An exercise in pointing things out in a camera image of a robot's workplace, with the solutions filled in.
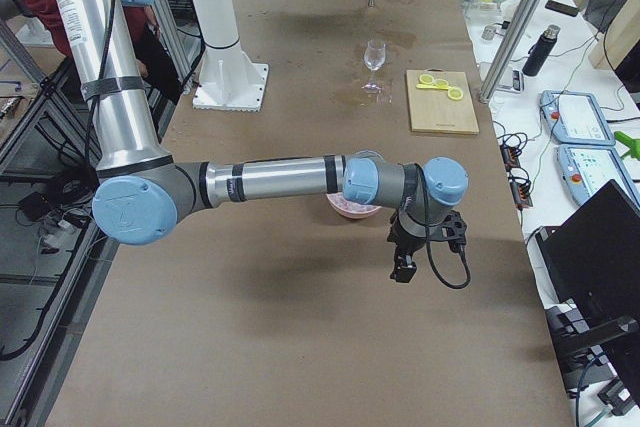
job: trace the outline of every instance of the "white table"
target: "white table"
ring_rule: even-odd
[[[556,1],[575,5],[573,0]],[[496,36],[492,41],[482,40],[481,34],[484,27],[501,23],[503,12],[508,12],[508,9],[513,8],[512,4],[517,2],[519,0],[509,0],[502,4],[500,10],[495,8],[485,10],[481,6],[466,11],[467,30],[473,42],[474,55],[478,63],[493,60],[502,38]],[[512,59],[525,57],[549,24],[556,24],[561,28],[558,42],[551,52],[552,55],[578,47],[593,37],[595,29],[582,18],[581,14],[573,18],[552,12],[544,8],[546,2],[547,0],[540,1]],[[555,147],[558,144],[553,140],[549,144],[549,129],[546,126],[542,127],[542,131],[540,129],[538,100],[540,93],[544,90],[563,89],[574,92],[591,92],[596,96],[601,106],[620,109],[619,111],[605,109],[604,114],[607,119],[623,119],[639,115],[635,103],[624,88],[618,92],[621,100],[616,99],[616,90],[621,86],[616,75],[610,70],[597,70],[591,66],[588,55],[595,44],[595,41],[588,42],[584,47],[568,52],[561,57],[549,57],[536,77],[525,77],[524,92],[520,94],[496,92],[490,104],[493,119],[500,122],[507,133],[525,132],[529,138],[534,139],[528,143],[520,157],[522,166],[529,172],[531,178],[536,176],[538,170],[540,171],[532,192],[533,207],[525,209],[523,213],[522,233],[525,239],[541,226],[562,224],[578,208],[564,184],[556,161]],[[512,62],[510,65],[515,69],[522,69],[524,63],[523,59]],[[569,83],[572,72],[578,64],[580,66]],[[640,121],[616,124],[611,128],[612,130],[623,130],[631,137],[640,137]],[[496,135],[504,133],[498,125],[495,125],[495,130]],[[619,143],[616,148],[620,154],[627,150]],[[640,162],[634,159],[625,159],[624,163],[633,179],[640,178]],[[553,286],[535,241],[532,240],[529,243],[528,251],[545,309],[557,305]],[[580,399],[580,425],[585,425],[602,409],[603,405],[595,394],[604,385],[606,383],[594,384],[583,392]],[[633,408],[624,417],[607,416],[598,425],[602,427],[638,426],[640,425],[640,409]]]

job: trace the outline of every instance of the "green tool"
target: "green tool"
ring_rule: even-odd
[[[622,158],[631,156],[636,160],[640,160],[640,139],[632,139],[624,132],[616,131],[613,133],[615,139],[621,144],[629,147],[629,150],[622,155]]]

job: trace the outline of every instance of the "person's hand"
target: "person's hand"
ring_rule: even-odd
[[[151,27],[151,30],[153,31],[153,35],[156,36],[156,39],[160,39],[160,24],[158,24],[158,19],[156,18],[156,14],[150,5],[147,5],[144,8],[144,13],[147,16],[147,24],[149,24],[149,27]]]
[[[140,77],[142,77],[143,79],[147,78],[149,75],[147,66],[144,65],[142,62],[140,62],[138,59],[136,59],[136,62],[138,63],[138,70],[140,71]]]

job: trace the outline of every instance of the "wine glass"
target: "wine glass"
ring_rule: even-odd
[[[371,76],[367,83],[362,87],[367,92],[377,93],[381,88],[378,86],[373,77],[378,69],[382,67],[386,59],[386,44],[379,39],[372,39],[367,43],[367,50],[364,51],[364,64],[371,71]]]

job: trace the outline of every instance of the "robotic arm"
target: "robotic arm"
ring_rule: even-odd
[[[347,200],[395,209],[388,240],[396,244],[391,277],[397,282],[411,280],[412,255],[425,242],[428,248],[429,240],[448,241],[461,253],[466,226],[451,209],[468,180],[457,162],[439,157],[421,167],[356,154],[175,163],[156,137],[121,0],[57,2],[83,96],[96,106],[91,110],[102,158],[93,215],[109,236],[147,244],[171,233],[187,215],[222,202],[342,191]]]

